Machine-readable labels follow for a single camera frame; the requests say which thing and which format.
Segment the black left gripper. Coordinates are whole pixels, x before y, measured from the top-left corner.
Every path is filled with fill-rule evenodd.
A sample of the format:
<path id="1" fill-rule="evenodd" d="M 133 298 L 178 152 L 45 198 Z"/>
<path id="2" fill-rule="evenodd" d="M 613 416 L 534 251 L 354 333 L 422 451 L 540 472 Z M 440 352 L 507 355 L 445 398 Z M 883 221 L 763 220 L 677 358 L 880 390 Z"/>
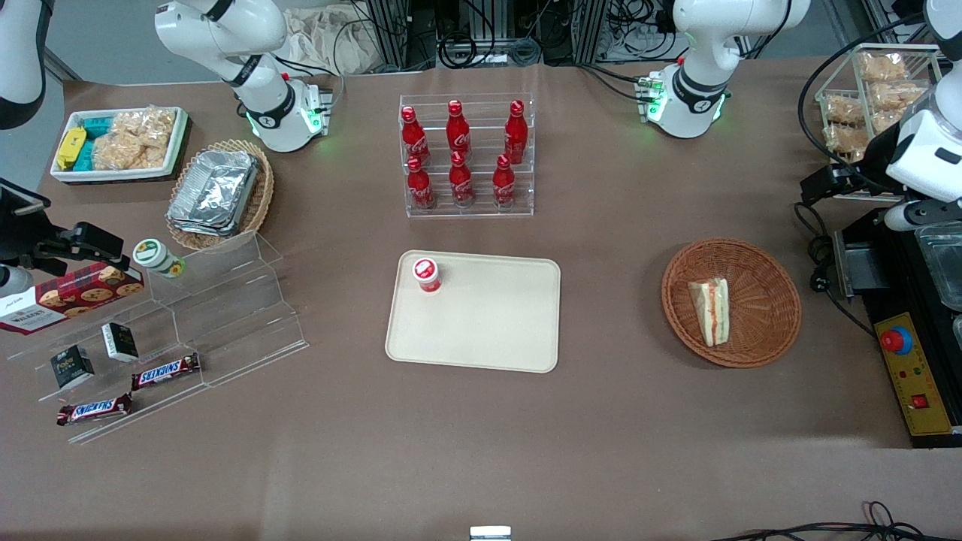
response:
<path id="1" fill-rule="evenodd" d="M 800 181 L 800 201 L 817 204 L 836 195 L 901 196 L 901 184 L 887 175 L 892 154 L 863 154 L 851 165 L 861 175 L 851 175 L 844 165 L 825 165 Z"/>

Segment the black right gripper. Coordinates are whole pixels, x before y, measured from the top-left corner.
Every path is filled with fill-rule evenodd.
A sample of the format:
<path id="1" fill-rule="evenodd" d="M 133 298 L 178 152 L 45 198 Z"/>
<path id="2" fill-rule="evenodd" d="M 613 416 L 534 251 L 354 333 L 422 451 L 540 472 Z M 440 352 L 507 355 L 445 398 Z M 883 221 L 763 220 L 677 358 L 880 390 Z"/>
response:
<path id="1" fill-rule="evenodd" d="M 3 225 L 1 263 L 9 267 L 34 268 L 50 275 L 65 275 L 68 271 L 65 261 L 38 252 L 42 243 L 49 240 L 58 243 L 62 240 L 61 233 L 65 231 L 65 228 L 57 225 L 25 228 Z M 123 253 L 123 247 L 124 240 L 121 237 L 92 223 L 77 222 L 73 227 L 73 249 L 83 259 L 126 264 L 127 256 Z"/>

